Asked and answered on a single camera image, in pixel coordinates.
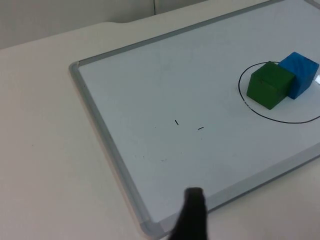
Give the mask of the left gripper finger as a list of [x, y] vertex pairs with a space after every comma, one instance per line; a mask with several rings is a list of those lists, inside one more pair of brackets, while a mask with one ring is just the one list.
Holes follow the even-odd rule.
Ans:
[[203, 189], [189, 187], [184, 191], [184, 202], [172, 229], [170, 240], [207, 240], [208, 212]]

